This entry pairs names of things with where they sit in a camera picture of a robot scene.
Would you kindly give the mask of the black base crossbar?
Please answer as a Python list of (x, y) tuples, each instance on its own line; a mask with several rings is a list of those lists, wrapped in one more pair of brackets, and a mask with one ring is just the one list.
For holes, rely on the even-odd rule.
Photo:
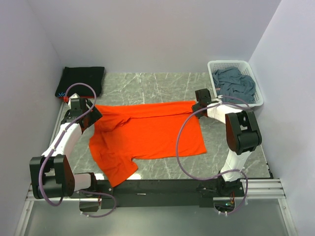
[(216, 180), (126, 180), (110, 187), (106, 180), (87, 189), (86, 195), (96, 196), (102, 209), (117, 207), (210, 207), (231, 212), (235, 208), (234, 193), (220, 193)]

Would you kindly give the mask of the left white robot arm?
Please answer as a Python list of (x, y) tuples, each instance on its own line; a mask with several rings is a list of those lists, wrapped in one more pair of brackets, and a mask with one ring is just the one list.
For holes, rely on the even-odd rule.
[(81, 192), (88, 198), (98, 193), (94, 173), (74, 174), (68, 162), (74, 146), (86, 129), (102, 118), (100, 111), (87, 98), (71, 98), (69, 109), (49, 148), (30, 160), (31, 186), (35, 199), (70, 197)]

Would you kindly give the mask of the white plastic laundry basket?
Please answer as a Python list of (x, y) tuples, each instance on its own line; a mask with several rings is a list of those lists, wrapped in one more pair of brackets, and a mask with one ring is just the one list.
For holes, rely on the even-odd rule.
[(263, 98), (262, 98), (259, 86), (257, 84), (257, 81), (255, 79), (255, 76), (253, 74), (253, 71), (252, 71), (249, 63), (247, 63), (246, 61), (243, 61), (243, 60), (214, 60), (214, 61), (208, 62), (208, 70), (209, 70), (210, 80), (211, 80), (211, 84), (212, 84), (213, 91), (214, 91), (214, 97), (216, 98), (216, 97), (218, 97), (218, 95), (217, 95), (216, 88), (214, 85), (212, 73), (215, 72), (216, 70), (225, 69), (228, 67), (237, 67), (243, 75), (251, 76), (255, 82), (255, 94), (254, 94), (255, 103), (247, 104), (245, 101), (243, 101), (239, 98), (235, 98), (235, 99), (242, 101), (241, 104), (237, 104), (237, 105), (240, 105), (242, 107), (261, 106), (263, 104)]

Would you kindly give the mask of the folded red t shirt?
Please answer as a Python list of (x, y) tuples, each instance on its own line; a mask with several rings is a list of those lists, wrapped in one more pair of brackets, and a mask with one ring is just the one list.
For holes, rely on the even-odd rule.
[[(65, 96), (59, 96), (58, 97), (58, 99), (61, 99), (62, 101), (63, 101), (63, 98), (64, 98)], [(92, 97), (92, 96), (80, 96), (80, 98), (86, 98), (86, 99), (95, 99), (95, 97)]]

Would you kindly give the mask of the folded black t shirt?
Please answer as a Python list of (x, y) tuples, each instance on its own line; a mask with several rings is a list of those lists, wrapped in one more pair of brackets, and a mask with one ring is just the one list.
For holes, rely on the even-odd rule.
[(59, 84), (57, 86), (55, 96), (64, 97), (66, 90), (75, 83), (84, 83), (89, 85), (99, 97), (102, 93), (103, 78), (105, 68), (101, 66), (95, 67), (65, 67)]

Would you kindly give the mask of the grey blue t shirt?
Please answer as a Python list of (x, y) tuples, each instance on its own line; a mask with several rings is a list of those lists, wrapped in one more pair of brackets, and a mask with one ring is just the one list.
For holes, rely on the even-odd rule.
[(222, 95), (223, 102), (241, 104), (255, 103), (255, 82), (249, 75), (243, 75), (237, 67), (219, 69), (212, 73), (217, 95)]

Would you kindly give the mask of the aluminium frame rail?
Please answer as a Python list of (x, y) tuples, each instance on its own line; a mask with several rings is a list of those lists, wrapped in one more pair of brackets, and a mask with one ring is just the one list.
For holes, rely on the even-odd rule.
[(198, 206), (120, 207), (110, 213), (97, 198), (76, 195), (58, 207), (29, 191), (17, 236), (295, 236), (278, 179), (251, 179), (245, 204), (229, 216)]

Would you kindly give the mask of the orange t shirt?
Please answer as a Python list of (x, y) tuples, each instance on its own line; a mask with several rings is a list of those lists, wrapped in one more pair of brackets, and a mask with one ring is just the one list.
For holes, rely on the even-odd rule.
[(102, 118), (94, 124), (89, 148), (111, 186), (138, 169), (134, 159), (161, 159), (206, 153), (199, 120), (190, 118), (194, 101), (129, 106), (97, 105)]

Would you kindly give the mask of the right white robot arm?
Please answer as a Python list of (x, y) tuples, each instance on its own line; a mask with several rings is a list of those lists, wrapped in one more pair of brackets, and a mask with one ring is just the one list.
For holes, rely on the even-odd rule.
[(195, 116), (216, 119), (225, 124), (228, 155), (220, 173), (215, 179), (215, 191), (219, 196), (228, 196), (241, 187), (240, 178), (246, 160), (261, 145), (262, 136), (253, 110), (239, 105), (225, 105), (213, 100), (206, 88), (195, 91), (196, 104), (192, 111), (200, 111)]

